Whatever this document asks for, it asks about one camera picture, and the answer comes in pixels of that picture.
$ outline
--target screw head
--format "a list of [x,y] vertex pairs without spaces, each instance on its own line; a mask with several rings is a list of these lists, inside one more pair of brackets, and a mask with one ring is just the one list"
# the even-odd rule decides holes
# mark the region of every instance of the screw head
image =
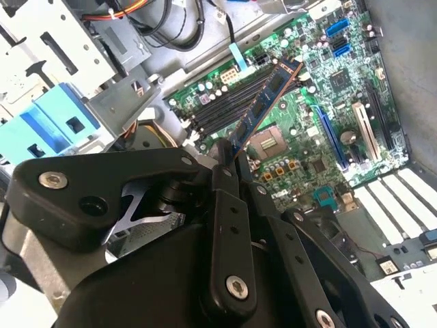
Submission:
[[335,328],[334,321],[324,310],[317,310],[315,317],[322,328]]
[[261,193],[262,195],[267,195],[267,190],[263,187],[263,186],[258,186],[257,190],[259,193]]
[[246,299],[249,295],[249,289],[246,283],[240,277],[231,275],[226,279],[227,291],[236,299]]
[[44,172],[39,176],[38,181],[49,189],[63,189],[68,184],[67,177],[61,172]]
[[192,165],[193,162],[188,157],[182,157],[182,162],[184,162],[187,165]]
[[394,324],[396,328],[404,328],[404,326],[402,326],[401,323],[396,318],[392,318],[391,322]]
[[227,176],[232,176],[232,173],[228,169],[223,169],[223,173]]
[[297,213],[297,212],[294,213],[294,217],[295,217],[296,220],[298,220],[298,221],[300,221],[300,222],[303,221],[303,216],[300,215],[300,214]]

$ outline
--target capacitor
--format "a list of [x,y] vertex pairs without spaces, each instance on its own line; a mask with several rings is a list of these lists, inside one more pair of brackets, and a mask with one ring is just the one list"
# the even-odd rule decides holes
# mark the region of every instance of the capacitor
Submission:
[[288,40],[282,39],[280,41],[279,45],[281,46],[281,48],[287,48],[288,47]]
[[356,141],[355,131],[345,131],[340,136],[340,141],[343,145],[352,145]]
[[293,34],[292,29],[290,29],[289,27],[287,27],[286,29],[284,29],[284,36],[286,38],[288,38],[289,36],[291,36]]

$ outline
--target hole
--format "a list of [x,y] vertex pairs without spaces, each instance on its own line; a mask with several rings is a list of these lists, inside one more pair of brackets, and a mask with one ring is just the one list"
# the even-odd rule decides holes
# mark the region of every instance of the hole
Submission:
[[30,151],[30,153],[36,158],[36,159],[40,159],[41,157],[43,157],[46,153],[39,148],[36,143],[34,143],[32,146],[30,146],[28,149],[28,151]]
[[132,87],[132,89],[137,93],[138,97],[142,97],[144,96],[144,89],[141,86],[140,82],[138,81],[133,81],[133,83],[130,85]]
[[74,116],[73,118],[70,118],[66,124],[68,125],[69,128],[71,128],[71,130],[75,133],[78,134],[79,132],[81,132],[85,127],[83,126],[83,124],[81,123],[81,121],[79,121],[79,119]]
[[299,264],[303,264],[303,259],[300,256],[294,256],[294,258],[299,262]]
[[79,200],[79,208],[87,215],[101,217],[108,212],[106,201],[97,196],[86,196]]
[[375,318],[375,321],[378,324],[378,326],[380,326],[380,328],[390,328],[389,324],[386,323],[385,320],[381,318],[381,316],[375,314],[373,317]]

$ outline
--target chip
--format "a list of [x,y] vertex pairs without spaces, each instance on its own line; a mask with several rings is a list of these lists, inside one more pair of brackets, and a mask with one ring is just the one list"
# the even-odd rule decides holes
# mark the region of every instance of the chip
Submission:
[[251,147],[261,160],[276,156],[288,149],[278,126],[270,126],[251,138]]
[[322,159],[315,160],[311,162],[311,164],[313,165],[316,173],[322,173],[324,170],[326,170],[325,164],[323,164]]
[[282,84],[284,83],[284,81],[285,79],[281,75],[277,74],[273,77],[272,81],[268,84],[268,88],[273,92],[277,92],[279,88],[282,86]]
[[334,92],[341,92],[344,89],[350,87],[352,84],[347,68],[344,68],[343,70],[332,74],[329,78],[329,81],[333,87]]

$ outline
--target sticker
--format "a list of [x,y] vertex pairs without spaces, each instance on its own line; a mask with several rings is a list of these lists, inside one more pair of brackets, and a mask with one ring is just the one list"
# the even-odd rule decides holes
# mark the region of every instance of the sticker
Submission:
[[182,8],[186,8],[186,0],[171,0],[171,3]]
[[380,263],[380,267],[386,275],[391,275],[392,273],[396,273],[399,271],[392,261]]
[[224,25],[226,23],[226,13],[220,7],[216,7],[214,17],[220,24]]

